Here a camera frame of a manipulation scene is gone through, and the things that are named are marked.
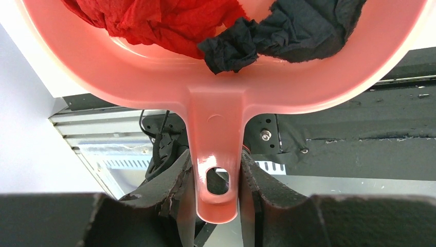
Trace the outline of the black paper scrap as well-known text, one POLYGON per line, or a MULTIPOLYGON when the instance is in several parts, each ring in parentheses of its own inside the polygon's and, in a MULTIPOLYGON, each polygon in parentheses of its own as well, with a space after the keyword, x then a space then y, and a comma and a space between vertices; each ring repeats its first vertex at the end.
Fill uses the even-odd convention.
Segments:
POLYGON ((274 1, 260 22, 239 18, 198 44, 214 74, 239 72, 260 55, 301 63, 329 58, 345 46, 366 2, 274 1))

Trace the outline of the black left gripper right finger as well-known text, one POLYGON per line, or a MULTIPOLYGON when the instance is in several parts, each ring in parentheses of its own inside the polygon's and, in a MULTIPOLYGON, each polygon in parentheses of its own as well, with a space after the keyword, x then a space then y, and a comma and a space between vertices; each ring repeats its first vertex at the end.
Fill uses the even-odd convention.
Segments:
POLYGON ((239 185, 244 246, 313 246, 314 206, 242 153, 239 185))

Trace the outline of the red paper scrap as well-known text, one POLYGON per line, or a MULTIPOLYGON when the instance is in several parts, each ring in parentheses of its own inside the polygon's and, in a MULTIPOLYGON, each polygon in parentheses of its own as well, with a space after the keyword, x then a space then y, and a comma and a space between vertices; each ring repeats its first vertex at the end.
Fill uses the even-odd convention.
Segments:
POLYGON ((132 45, 156 44, 191 58, 204 58, 197 47, 218 28, 232 26, 246 12, 232 0, 69 0, 63 5, 88 24, 132 45))

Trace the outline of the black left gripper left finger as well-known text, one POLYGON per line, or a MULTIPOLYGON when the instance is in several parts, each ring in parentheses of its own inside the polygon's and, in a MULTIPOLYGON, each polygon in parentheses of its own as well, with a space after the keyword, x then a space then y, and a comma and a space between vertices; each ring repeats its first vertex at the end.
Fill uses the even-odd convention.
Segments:
POLYGON ((131 209, 135 235, 145 246, 194 246, 196 212, 189 150, 120 202, 131 209))

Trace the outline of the pink dustpan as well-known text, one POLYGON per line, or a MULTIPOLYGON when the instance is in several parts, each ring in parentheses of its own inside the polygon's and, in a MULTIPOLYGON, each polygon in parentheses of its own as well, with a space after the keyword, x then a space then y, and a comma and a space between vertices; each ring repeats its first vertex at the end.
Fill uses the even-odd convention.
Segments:
POLYGON ((158 47, 133 52, 87 26, 60 1, 13 1, 25 29, 57 73, 113 104, 171 110, 186 123, 196 177, 196 211, 222 224, 237 215, 243 131, 263 113, 302 114, 344 103, 374 85, 407 53, 435 1, 367 1, 336 55, 287 64, 261 58, 237 74, 158 47))

